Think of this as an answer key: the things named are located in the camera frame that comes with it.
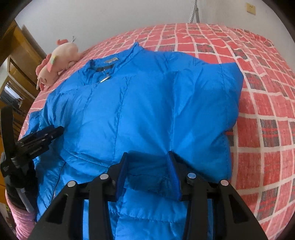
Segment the pink sleeve forearm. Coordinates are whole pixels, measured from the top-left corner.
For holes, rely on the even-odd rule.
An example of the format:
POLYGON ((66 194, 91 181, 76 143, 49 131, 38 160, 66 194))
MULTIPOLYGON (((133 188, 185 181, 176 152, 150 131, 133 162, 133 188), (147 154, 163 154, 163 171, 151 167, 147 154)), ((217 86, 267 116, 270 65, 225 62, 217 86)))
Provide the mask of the pink sleeve forearm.
POLYGON ((15 206, 11 201, 7 190, 5 190, 5 197, 15 221, 16 237, 21 240, 28 239, 37 223, 36 212, 28 212, 26 209, 22 210, 15 206))

